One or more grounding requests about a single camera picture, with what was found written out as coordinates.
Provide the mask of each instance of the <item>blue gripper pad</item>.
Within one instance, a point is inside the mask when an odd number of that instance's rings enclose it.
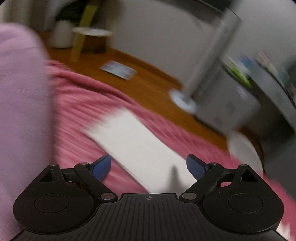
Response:
[[[204,176],[204,174],[209,170],[209,166],[205,162],[191,154],[186,159],[186,165],[188,171],[190,171],[192,176],[197,181],[201,179]]]
[[[90,166],[92,166],[92,170],[90,170],[92,175],[102,181],[111,169],[111,157],[109,155],[102,156]]]

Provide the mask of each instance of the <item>lamp base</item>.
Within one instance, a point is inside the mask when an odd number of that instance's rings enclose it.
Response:
[[[185,96],[178,90],[172,89],[169,91],[171,100],[183,111],[194,114],[196,110],[196,103],[193,99],[188,98],[185,100]]]

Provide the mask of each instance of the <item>white round object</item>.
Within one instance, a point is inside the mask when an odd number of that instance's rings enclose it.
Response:
[[[286,223],[284,224],[283,222],[279,223],[278,228],[276,231],[287,241],[294,241],[295,239],[291,236],[291,224]]]
[[[184,101],[184,95],[178,90],[170,90],[169,95],[171,100],[183,111],[194,114],[196,110],[196,103],[193,99],[189,99],[188,101]]]
[[[97,37],[108,37],[112,35],[111,31],[98,29],[98,28],[77,27],[77,28],[73,28],[72,31],[77,34],[97,36]]]
[[[70,21],[57,21],[50,39],[50,45],[54,48],[71,48],[73,46],[75,25]]]
[[[249,165],[259,175],[263,175],[261,160],[248,138],[240,133],[231,132],[227,136],[227,146],[231,156],[238,158],[242,164]]]

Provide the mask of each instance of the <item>ribbed black surface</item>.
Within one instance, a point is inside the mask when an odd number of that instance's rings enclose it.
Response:
[[[212,225],[195,204],[174,194],[124,194],[115,203],[102,204],[84,226],[69,233],[39,235],[23,231],[15,241],[283,241],[276,232],[256,236],[228,233]]]

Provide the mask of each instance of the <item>white wall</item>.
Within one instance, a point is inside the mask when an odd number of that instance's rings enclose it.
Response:
[[[122,0],[113,45],[184,82],[211,36],[212,27],[156,0]],[[235,11],[243,20],[227,54],[250,57],[265,51],[280,64],[296,55],[296,4],[292,0],[242,0]]]
[[[11,20],[29,26],[32,4],[33,0],[11,0]]]
[[[122,0],[121,4],[113,46],[183,81],[214,28],[155,0]]]

